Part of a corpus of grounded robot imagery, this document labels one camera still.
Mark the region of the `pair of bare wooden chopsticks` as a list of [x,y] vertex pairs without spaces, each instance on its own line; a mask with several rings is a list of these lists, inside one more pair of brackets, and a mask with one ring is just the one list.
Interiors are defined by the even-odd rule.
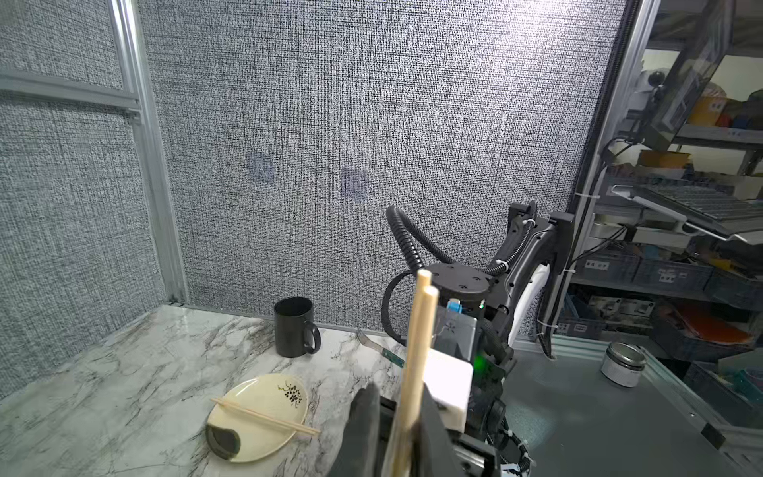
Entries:
[[221,397],[212,397],[211,401],[215,403],[216,405],[219,405],[220,407],[226,407],[227,409],[232,409],[233,411],[237,411],[238,413],[242,413],[243,415],[247,415],[248,417],[253,417],[254,419],[258,419],[259,421],[264,421],[265,423],[271,423],[272,425],[276,425],[277,427],[283,427],[284,429],[292,429],[296,432],[310,435],[310,436],[318,436],[321,431],[319,429],[314,429],[313,427],[306,427],[306,425],[300,425],[300,423],[294,423],[293,421],[285,421],[284,419],[278,419],[277,417],[272,417],[271,415],[266,415],[265,413],[259,413],[258,411],[254,411],[253,409],[248,409],[247,407],[243,407],[242,405],[238,405],[237,403],[233,403],[232,401],[227,401],[226,399],[222,399]]

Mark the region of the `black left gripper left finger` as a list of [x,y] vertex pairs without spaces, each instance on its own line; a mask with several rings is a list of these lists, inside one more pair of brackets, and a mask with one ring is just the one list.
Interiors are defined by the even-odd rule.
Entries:
[[370,383],[351,403],[337,457],[328,476],[374,477],[379,449],[381,395]]

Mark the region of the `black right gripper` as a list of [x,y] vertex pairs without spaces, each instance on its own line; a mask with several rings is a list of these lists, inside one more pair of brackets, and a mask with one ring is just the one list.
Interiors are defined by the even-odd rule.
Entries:
[[505,379],[517,361],[495,365],[486,357],[473,364],[471,395],[464,432],[446,429],[464,470],[479,476],[530,476],[534,459],[527,442],[508,425],[502,400]]

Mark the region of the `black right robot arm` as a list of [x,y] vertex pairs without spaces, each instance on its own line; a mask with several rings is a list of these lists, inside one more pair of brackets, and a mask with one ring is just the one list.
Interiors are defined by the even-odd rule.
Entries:
[[504,242],[486,268],[473,268],[445,254],[403,209],[390,206],[385,214],[409,266],[383,294],[385,333],[401,345],[407,343],[391,325],[391,296],[405,278],[429,271],[440,294],[434,348],[473,368],[465,427],[454,433],[462,468],[472,476],[530,475],[528,447],[506,421],[504,381],[516,365],[514,343],[534,317],[530,305],[535,300],[548,303],[544,289],[566,265],[572,215],[554,213],[541,219],[535,202],[510,206]]

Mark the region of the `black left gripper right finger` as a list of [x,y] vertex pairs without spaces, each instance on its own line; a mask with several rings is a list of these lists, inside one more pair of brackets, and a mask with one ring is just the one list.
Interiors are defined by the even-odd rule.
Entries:
[[423,388],[417,427],[416,475],[423,477],[466,475],[427,387]]

